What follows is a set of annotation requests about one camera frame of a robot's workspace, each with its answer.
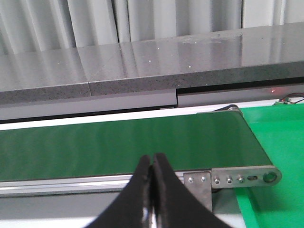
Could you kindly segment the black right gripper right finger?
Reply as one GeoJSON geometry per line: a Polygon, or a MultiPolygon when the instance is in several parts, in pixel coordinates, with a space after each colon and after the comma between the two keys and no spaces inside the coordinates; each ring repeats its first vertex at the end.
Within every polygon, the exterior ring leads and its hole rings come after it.
{"type": "Polygon", "coordinates": [[[154,208],[158,228],[228,228],[176,176],[163,153],[154,155],[154,208]]]}

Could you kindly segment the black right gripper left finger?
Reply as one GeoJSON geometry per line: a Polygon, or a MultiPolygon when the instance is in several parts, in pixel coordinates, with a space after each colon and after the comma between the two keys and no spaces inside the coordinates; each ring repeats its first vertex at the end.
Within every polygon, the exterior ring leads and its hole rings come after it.
{"type": "Polygon", "coordinates": [[[144,155],[128,184],[88,228],[148,228],[151,224],[150,157],[144,155]]]}

